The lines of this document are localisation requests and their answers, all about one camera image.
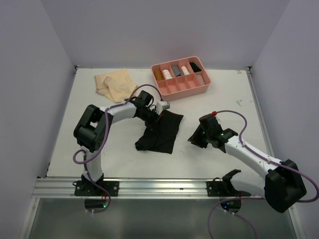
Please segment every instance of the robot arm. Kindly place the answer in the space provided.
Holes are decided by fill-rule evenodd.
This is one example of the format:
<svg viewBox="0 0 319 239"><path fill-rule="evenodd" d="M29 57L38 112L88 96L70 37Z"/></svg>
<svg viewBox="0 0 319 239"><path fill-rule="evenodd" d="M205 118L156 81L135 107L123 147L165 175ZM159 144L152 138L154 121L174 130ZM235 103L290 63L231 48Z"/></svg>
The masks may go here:
<svg viewBox="0 0 319 239"><path fill-rule="evenodd" d="M223 130L212 114L201 117L199 122L200 125L188 141L201 148L206 148L210 143L214 148L238 158L259 174L259 176L247 176L240 170L233 170L226 174L222 181L214 182L219 184L215 185L217 188L258 195L265 198L272 208L281 213L307 193L300 175L270 163L272 161L298 170L291 160L282 162L243 141L253 151L267 158L268 162L262 160L242 145L235 131L229 128Z"/></svg>
<svg viewBox="0 0 319 239"><path fill-rule="evenodd" d="M145 122L147 128L160 133L160 113L162 110L169 108L169 104L158 102L156 110L151 110L148 105L152 99L152 95L141 91L137 97L132 98L125 104L118 104L110 108L89 105L74 130L74 137L76 137L81 149L86 152L86 157L92 158L96 155L103 143L105 131L109 131L112 124L124 119L138 117ZM108 127L106 126L105 111L107 111ZM86 166L94 182L103 179L100 153L96 155L94 160L86 163ZM82 174L82 181L85 179L90 180L86 170Z"/></svg>

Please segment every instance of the beige cloth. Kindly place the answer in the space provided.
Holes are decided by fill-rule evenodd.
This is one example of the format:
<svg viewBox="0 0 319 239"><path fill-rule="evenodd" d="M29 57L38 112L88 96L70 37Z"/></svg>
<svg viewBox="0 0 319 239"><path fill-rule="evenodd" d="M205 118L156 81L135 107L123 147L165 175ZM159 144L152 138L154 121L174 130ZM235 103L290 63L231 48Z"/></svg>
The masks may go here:
<svg viewBox="0 0 319 239"><path fill-rule="evenodd" d="M127 69L95 76L95 85L96 93L106 96L114 103L129 98L137 87Z"/></svg>

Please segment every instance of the pink organizer box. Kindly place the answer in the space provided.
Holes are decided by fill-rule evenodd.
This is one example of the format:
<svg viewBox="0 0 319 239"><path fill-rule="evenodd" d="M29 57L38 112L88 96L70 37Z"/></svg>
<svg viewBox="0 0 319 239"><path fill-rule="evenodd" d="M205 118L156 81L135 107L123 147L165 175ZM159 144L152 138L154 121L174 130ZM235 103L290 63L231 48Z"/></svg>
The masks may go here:
<svg viewBox="0 0 319 239"><path fill-rule="evenodd" d="M194 73L190 66L190 62L194 62L200 69L200 72ZM175 77L172 66L177 66L180 72L182 71L182 66L185 66L189 71L189 75L177 76ZM163 70L168 70L173 77L172 79L165 80ZM154 75L155 71L161 71L164 80L157 81ZM169 61L152 66L152 73L159 89L163 100L174 101L188 96L193 96L201 93L205 93L211 83L211 80L205 71L203 64L197 56L187 57L175 61ZM204 85L201 85L197 79L197 75L201 75L204 80Z"/></svg>

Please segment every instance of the white table surface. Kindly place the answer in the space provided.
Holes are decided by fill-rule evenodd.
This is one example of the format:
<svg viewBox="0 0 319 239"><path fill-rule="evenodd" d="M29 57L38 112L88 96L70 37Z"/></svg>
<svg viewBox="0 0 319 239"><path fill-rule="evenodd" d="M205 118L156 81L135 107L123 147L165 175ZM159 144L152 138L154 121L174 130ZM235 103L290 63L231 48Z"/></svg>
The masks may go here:
<svg viewBox="0 0 319 239"><path fill-rule="evenodd" d="M80 177L83 165L76 165L72 156L79 145L73 130L90 104L111 106L114 103L95 93L95 75L118 69L78 69L56 146L47 172L48 177ZM212 83L204 94L170 102L170 111L184 115L181 121L173 153L137 151L135 142L143 135L145 126L140 119L126 119L112 125L109 139L102 151L104 177L118 178L214 178L222 177L233 169L248 175L257 175L240 160L209 145L206 149L196 147L188 138L199 125L198 119L212 111L234 110L248 120L243 137L253 146L266 152L261 126L245 71L207 70ZM150 69L129 69L137 84L152 84ZM143 90L151 93L155 100L157 92L151 87ZM231 113L217 115L223 128L239 133L243 120Z"/></svg>

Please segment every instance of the purple-gray wall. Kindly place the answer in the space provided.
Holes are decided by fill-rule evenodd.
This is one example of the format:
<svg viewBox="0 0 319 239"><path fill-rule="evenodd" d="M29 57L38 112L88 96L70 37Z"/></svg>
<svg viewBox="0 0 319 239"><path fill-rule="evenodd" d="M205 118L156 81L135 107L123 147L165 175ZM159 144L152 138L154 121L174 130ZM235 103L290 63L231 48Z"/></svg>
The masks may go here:
<svg viewBox="0 0 319 239"><path fill-rule="evenodd" d="M253 66L274 153L319 183L319 1L291 0ZM306 182L307 198L315 195ZM319 202L298 204L309 239L319 234Z"/></svg>
<svg viewBox="0 0 319 239"><path fill-rule="evenodd" d="M73 63L252 66L289 0L41 0Z"/></svg>
<svg viewBox="0 0 319 239"><path fill-rule="evenodd" d="M18 237L45 173L73 67L39 0L0 3L0 238Z"/></svg>

